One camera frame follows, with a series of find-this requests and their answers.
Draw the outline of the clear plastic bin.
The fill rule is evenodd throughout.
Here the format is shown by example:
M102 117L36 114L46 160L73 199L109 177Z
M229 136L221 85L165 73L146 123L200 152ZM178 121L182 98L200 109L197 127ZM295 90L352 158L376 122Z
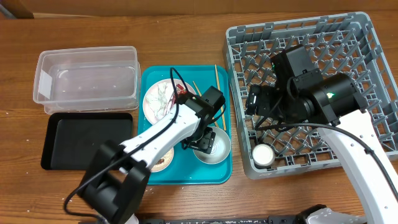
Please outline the clear plastic bin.
M47 114L134 110L140 87L133 46L46 50L39 55L32 98Z

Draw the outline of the wooden chopstick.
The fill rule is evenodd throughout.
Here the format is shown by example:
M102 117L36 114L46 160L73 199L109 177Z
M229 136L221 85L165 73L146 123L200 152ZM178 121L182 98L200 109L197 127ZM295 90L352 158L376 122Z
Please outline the wooden chopstick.
M221 91L221 87L220 87L220 79L219 79L219 75L218 75L218 67L215 64L215 76L216 76L216 84L217 84L217 88L219 91ZM223 130L226 131L226 122L225 122L225 117L224 117L224 108L223 106L221 107L221 119L223 122Z
M193 85L194 85L194 87L195 87L195 89L196 89L198 95L201 96L201 91L200 91L199 88L197 87L197 84L196 84L194 81L192 81L192 83L193 83ZM218 123L217 123L216 121L214 122L214 124L215 124L215 126L216 126L217 128L219 128Z

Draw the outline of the grey bowl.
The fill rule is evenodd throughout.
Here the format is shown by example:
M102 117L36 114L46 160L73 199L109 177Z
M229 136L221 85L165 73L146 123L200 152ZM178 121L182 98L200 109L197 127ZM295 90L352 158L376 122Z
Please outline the grey bowl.
M231 151L231 142L228 134L220 128L211 127L215 133L215 140L211 152L206 154L204 152L194 150L194 155L205 164L218 164L225 160Z

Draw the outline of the grey dish rack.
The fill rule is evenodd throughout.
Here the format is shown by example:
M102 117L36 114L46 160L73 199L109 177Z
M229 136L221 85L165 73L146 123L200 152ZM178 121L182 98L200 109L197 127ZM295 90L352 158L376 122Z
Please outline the grey dish rack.
M258 116L246 114L253 84L274 85L271 57L303 45L324 77L343 72L368 102L376 136L387 157L397 159L397 85L370 17L363 12L308 17L230 27L224 60L236 112L244 173L250 179L296 175L338 167L339 160L320 135L299 127L284 133L256 131ZM259 168L252 159L258 144L273 148L275 161Z

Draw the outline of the teal plastic tray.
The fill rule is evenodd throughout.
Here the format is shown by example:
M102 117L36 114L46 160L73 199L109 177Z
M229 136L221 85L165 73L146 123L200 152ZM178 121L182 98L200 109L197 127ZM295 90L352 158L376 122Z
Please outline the teal plastic tray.
M218 67L220 87L226 99L224 117L226 122L226 133L231 136L230 118L230 97L228 74L221 66ZM203 93L210 86L216 87L216 76L214 65L175 65L179 74L183 77L190 91L195 90L192 81L197 84ZM155 83L170 78L170 66L158 65L147 68L141 79L140 102L142 107L139 109L137 133L140 134L152 125L146 119L143 112L143 99L146 91ZM223 129L222 119L217 121L219 127ZM193 185L193 184L222 184L226 182L232 174L233 162L232 154L218 164L205 164L194 155L193 149L182 149L181 144L174 147L174 158L171 164L160 172L153 172L149 178L150 185Z

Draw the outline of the white napkin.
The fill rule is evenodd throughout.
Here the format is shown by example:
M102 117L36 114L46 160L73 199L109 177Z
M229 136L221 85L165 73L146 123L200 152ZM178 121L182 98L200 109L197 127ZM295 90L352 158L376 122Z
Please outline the white napkin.
M145 97L156 121L162 119L169 110L169 100L172 94L172 86L168 82L157 84Z

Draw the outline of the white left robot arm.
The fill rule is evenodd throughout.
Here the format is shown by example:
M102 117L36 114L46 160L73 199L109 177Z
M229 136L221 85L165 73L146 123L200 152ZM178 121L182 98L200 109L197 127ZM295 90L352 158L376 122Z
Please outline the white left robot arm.
M63 209L78 195L96 213L98 223L139 223L135 212L144 196L152 168L177 144L210 154L215 132L209 127L226 103L223 93L211 86L198 96L175 93L175 103L161 120L121 144L106 141L97 150L79 186L65 199Z

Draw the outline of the red snack wrapper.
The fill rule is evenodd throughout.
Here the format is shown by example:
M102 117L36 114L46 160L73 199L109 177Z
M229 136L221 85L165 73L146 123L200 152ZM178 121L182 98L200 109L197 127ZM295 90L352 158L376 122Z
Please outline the red snack wrapper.
M180 96L182 94L186 94L186 92L187 92L186 88L180 84L177 84L176 91L177 91L177 94L175 94L174 91L172 90L172 96L170 97L170 100L169 100L169 104L171 106L173 106L176 102L176 95Z

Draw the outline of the white cup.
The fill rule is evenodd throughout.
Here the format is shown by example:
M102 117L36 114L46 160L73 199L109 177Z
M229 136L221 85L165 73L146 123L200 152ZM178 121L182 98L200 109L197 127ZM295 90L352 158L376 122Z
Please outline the white cup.
M259 168L268 168L275 161L273 148L267 144L258 144L252 150L252 159Z

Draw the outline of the black tray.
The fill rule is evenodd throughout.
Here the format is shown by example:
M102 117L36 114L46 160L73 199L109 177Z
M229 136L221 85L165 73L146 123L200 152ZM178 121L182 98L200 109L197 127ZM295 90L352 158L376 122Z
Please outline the black tray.
M129 113L54 113L50 116L40 165L45 170L86 170L100 145L132 137Z

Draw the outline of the large white plate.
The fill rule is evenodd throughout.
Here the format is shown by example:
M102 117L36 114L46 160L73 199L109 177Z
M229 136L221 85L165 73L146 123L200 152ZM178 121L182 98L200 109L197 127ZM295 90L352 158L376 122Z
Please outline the large white plate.
M143 112L150 124L161 120L175 104L174 86L171 79L153 84L145 93Z

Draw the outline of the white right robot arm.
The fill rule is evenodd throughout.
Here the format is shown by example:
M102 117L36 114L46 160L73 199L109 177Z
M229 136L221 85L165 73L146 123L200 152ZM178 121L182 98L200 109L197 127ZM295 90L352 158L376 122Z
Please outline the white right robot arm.
M358 194L362 222L397 223L397 172L354 81L344 73L323 77L301 44L273 56L271 64L275 85L251 85L246 100L246 114L261 116L254 129L316 129Z

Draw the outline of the small pink bowl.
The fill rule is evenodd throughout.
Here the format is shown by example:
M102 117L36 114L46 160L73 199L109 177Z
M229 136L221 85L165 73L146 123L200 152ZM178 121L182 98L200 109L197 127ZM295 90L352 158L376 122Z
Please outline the small pink bowl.
M171 148L151 169L151 172L160 172L166 169L174 158L174 148Z

